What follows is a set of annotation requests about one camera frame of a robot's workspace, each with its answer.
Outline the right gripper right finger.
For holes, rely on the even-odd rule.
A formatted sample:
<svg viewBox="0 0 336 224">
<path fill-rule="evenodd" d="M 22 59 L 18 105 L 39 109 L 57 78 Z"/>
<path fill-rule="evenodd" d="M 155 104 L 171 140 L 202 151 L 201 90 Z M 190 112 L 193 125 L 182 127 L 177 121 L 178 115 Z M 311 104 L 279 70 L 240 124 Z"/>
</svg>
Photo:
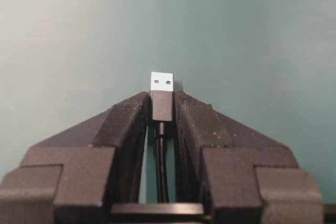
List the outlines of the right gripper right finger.
<svg viewBox="0 0 336 224">
<path fill-rule="evenodd" d="M 290 148 L 184 92 L 175 102 L 176 186 L 213 223 L 322 223 L 314 177 Z"/>
</svg>

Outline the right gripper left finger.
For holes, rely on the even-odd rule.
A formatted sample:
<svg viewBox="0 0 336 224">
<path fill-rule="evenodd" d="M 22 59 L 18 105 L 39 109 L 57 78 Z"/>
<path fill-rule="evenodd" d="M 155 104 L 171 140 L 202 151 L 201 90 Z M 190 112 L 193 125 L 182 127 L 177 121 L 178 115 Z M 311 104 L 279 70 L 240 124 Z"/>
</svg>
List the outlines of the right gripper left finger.
<svg viewBox="0 0 336 224">
<path fill-rule="evenodd" d="M 1 182 L 1 223 L 104 223 L 139 198 L 149 95 L 39 142 Z"/>
</svg>

